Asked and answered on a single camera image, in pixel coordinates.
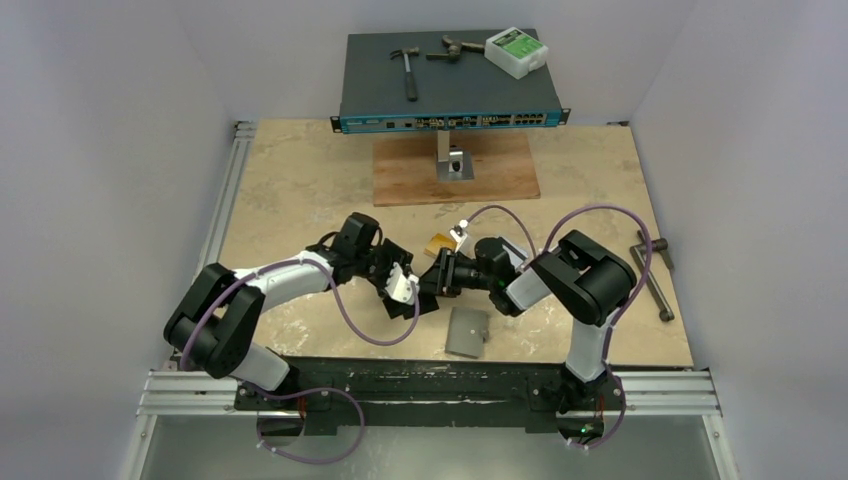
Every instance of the aluminum frame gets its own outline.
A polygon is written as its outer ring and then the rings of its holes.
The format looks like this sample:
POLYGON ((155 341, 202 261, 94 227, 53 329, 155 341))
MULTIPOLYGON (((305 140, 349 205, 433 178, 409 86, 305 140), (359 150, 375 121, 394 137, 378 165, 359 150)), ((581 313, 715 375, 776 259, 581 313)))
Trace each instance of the aluminum frame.
MULTIPOLYGON (((242 174, 256 135, 256 122, 239 122, 230 149, 227 170, 206 242, 200 251, 197 271, 218 260, 235 206, 242 174)), ((178 372, 166 362, 163 370, 151 371, 136 411, 129 450, 121 479, 140 480, 150 441, 159 417, 261 416, 296 417, 297 412, 247 412, 233 408, 238 384, 231 378, 215 380, 204 372, 178 372)), ((721 480, 738 480, 739 474, 727 441, 721 407, 709 372, 630 371, 617 373, 627 392, 626 415, 700 416, 721 480)), ((569 412, 583 416, 592 412, 569 412)))

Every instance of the white wall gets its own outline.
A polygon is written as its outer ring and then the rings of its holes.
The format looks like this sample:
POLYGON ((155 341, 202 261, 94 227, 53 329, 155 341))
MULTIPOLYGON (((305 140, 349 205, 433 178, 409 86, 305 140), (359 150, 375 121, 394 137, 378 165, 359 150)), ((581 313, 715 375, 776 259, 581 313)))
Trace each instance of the white wall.
POLYGON ((551 47, 560 101, 578 123, 633 115, 694 3, 177 0, 192 44, 238 119, 337 115, 349 33, 529 26, 551 47))
POLYGON ((166 0, 0 6, 0 478, 112 479, 229 120, 166 0))
POLYGON ((743 478, 846 478, 848 3, 701 0, 634 131, 743 478))

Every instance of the marble-patterned surface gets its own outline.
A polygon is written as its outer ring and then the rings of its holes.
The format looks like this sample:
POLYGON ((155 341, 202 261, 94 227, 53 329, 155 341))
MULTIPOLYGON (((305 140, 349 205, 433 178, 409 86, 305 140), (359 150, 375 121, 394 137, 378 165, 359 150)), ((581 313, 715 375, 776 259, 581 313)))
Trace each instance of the marble-patterned surface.
MULTIPOLYGON (((564 214, 595 202, 636 211, 652 235, 657 234, 629 128, 539 128, 528 130, 528 135, 542 198, 502 203, 524 220, 537 247, 544 245, 550 229, 564 214)), ((351 212, 360 211, 376 218, 388 238, 415 254, 416 272, 426 270, 432 258, 425 256, 423 249, 430 237, 483 204, 374 207, 371 145, 378 138, 374 134, 334 134, 326 120, 263 120, 242 178, 221 262, 230 268, 245 268, 290 257, 321 235, 338 230, 351 212)), ((590 212, 567 225, 563 233, 570 228, 581 229, 632 263, 628 247, 637 238, 636 226, 629 218, 608 211, 590 212)), ((486 212, 472 224, 476 238, 498 234, 525 243, 518 227, 500 212, 486 212)), ((656 265, 656 276, 679 314, 669 273, 661 261, 656 265)), ((408 326, 405 320, 387 318, 373 287, 364 280, 342 287, 341 296, 353 321, 373 337, 395 338, 408 326)), ((254 340, 289 355, 461 360, 445 354, 444 345, 451 307, 462 305, 492 315, 491 338, 481 360, 557 362, 568 352, 571 318, 552 298, 519 318, 498 314, 483 292, 467 291, 457 299, 441 299, 440 304, 441 310, 422 317, 406 341, 377 347, 350 331, 332 294, 309 295, 263 315, 254 340)), ((612 362, 692 364, 682 319, 666 324, 657 315, 645 289, 616 329, 612 362)))

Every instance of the wooden platform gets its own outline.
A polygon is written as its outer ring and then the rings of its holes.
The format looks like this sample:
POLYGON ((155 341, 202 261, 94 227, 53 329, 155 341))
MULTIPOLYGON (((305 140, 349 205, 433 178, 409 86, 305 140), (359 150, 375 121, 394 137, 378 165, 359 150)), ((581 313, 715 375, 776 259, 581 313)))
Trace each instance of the wooden platform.
POLYGON ((374 206, 495 202, 539 198, 539 181, 525 133, 451 133, 471 152, 474 179, 440 182, 435 134, 374 143, 374 206))
MULTIPOLYGON (((657 227, 630 129, 620 126, 534 128, 527 132, 542 196, 497 202, 527 225, 537 246, 563 215, 589 203, 608 202, 634 210, 656 235, 657 227)), ((415 254, 413 271, 432 265, 424 248, 436 232, 447 233, 489 202, 375 207, 376 144, 420 134, 340 135, 326 120, 263 120, 241 177, 220 262, 248 268, 288 258, 338 230, 351 212, 380 222, 387 238, 415 254)), ((435 139, 425 136, 427 141, 435 139)), ((628 248, 638 242, 636 226, 624 215, 590 212, 566 228, 577 228, 630 262, 628 248)), ((471 225, 476 238, 504 235, 526 245, 515 222, 486 212, 471 225)), ((679 313, 671 277, 655 263, 654 274, 675 313, 679 313)), ((361 279, 341 288, 354 323, 375 338, 391 339, 409 326, 391 320, 374 287, 361 279)), ((262 315, 254 341, 287 355, 359 358, 461 360, 445 353, 451 308, 489 312, 490 338, 483 361, 562 362, 571 341, 571 318, 548 297, 518 318, 497 312, 486 292, 463 292, 439 301, 441 309, 418 322, 398 345, 376 347, 351 332, 333 295, 306 295, 262 315)), ((630 365, 691 365, 682 319, 664 323, 647 289, 633 302, 616 328, 610 360, 630 365)))

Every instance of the gray metal plate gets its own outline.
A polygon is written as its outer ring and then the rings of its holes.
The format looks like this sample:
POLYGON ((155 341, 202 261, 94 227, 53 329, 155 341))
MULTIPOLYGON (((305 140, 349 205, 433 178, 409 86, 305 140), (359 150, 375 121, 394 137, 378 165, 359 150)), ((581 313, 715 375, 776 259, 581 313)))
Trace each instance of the gray metal plate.
POLYGON ((453 307, 445 352, 480 358, 483 356, 483 343, 488 339, 488 313, 473 308, 453 307))

